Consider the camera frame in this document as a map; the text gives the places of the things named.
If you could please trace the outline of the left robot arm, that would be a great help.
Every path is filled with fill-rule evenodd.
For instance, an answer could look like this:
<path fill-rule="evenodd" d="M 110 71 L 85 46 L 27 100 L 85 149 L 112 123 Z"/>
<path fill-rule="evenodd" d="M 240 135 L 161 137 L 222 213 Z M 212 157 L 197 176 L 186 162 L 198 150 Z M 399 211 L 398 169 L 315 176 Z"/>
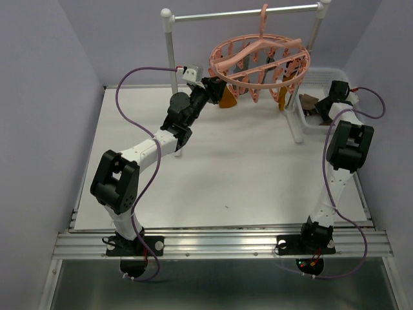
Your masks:
<path fill-rule="evenodd" d="M 223 99 L 226 83 L 207 79 L 192 85 L 191 93 L 178 92 L 170 98 L 166 118 L 149 139 L 121 152 L 106 151 L 99 162 L 90 193 L 112 218 L 116 232 L 105 241 L 111 256 L 144 253 L 145 231 L 133 207 L 141 196 L 139 176 L 149 166 L 159 166 L 163 156 L 182 149 L 192 135 L 191 126 L 207 103 Z"/>

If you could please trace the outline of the pink round clip hanger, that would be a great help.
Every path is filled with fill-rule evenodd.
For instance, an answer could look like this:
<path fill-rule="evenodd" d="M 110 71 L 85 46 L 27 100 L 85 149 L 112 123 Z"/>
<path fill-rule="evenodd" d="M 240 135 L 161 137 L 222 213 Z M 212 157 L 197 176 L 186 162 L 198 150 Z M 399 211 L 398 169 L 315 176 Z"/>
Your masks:
<path fill-rule="evenodd" d="M 249 94 L 254 102 L 258 102 L 260 92 L 267 90 L 277 103 L 280 88 L 287 87 L 287 95 L 292 95 L 302 83 L 310 66 L 310 52 L 304 47 L 301 39 L 265 32 L 267 8 L 268 5 L 265 4 L 260 11 L 258 33 L 233 37 L 213 49 L 208 71 L 212 77 L 222 78 L 227 82 L 227 86 L 231 85 L 236 98 Z M 236 63 L 246 56 L 250 56 L 248 70 L 234 74 Z M 268 56 L 273 56 L 275 61 L 266 65 Z M 297 72 L 290 81 L 283 82 L 286 64 L 289 61 L 298 66 Z M 265 84 L 259 84 L 257 80 L 260 73 L 271 67 L 275 69 L 267 73 Z"/>

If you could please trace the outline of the mustard brown striped sock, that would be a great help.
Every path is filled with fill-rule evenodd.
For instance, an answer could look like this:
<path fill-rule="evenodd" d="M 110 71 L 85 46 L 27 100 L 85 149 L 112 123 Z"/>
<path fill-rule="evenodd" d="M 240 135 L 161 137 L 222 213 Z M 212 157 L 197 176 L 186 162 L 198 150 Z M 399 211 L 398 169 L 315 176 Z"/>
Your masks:
<path fill-rule="evenodd" d="M 292 61 L 287 62 L 286 64 L 286 71 L 285 74 L 283 76 L 282 81 L 286 82 L 286 81 L 290 81 L 292 78 L 295 77 L 296 72 L 297 72 L 297 65 L 294 65 Z M 279 90 L 279 95 L 278 95 L 278 108 L 281 112 L 284 111 L 285 109 L 285 99 L 286 99 L 286 95 L 288 92 L 288 88 L 287 87 L 282 87 Z"/>

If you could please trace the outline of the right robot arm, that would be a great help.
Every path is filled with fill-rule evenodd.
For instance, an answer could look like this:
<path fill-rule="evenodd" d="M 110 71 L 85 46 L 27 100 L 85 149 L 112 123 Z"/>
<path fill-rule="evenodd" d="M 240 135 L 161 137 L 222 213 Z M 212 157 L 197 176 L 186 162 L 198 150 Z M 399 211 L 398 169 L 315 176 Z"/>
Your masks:
<path fill-rule="evenodd" d="M 347 182 L 367 159 L 374 128 L 356 116 L 347 100 L 351 91 L 347 82 L 333 81 L 328 96 L 316 104 L 316 110 L 323 119 L 331 121 L 323 147 L 325 184 L 314 210 L 297 236 L 300 253 L 335 252 L 332 234 L 339 201 Z"/>

